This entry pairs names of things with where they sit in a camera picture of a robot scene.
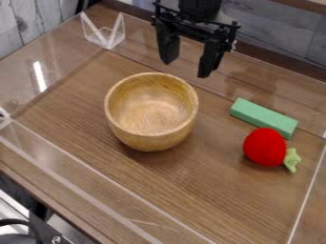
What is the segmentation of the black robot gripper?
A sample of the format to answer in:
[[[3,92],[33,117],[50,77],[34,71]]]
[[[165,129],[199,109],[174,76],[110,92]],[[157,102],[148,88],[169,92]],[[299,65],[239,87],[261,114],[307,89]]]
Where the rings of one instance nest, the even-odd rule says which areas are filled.
[[[239,21],[221,11],[223,0],[152,0],[154,16],[189,28],[191,31],[216,34],[221,38],[207,38],[203,43],[197,76],[207,78],[219,67],[225,51],[235,46]],[[165,65],[178,56],[178,36],[173,27],[156,20],[156,42],[158,56]]]

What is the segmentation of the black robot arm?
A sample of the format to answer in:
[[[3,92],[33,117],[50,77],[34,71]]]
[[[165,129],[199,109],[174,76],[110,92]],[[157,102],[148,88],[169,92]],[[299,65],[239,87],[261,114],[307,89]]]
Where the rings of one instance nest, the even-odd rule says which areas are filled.
[[[239,21],[221,12],[223,0],[152,0],[158,56],[165,65],[178,57],[180,36],[203,43],[197,76],[219,68],[225,52],[235,48]]]

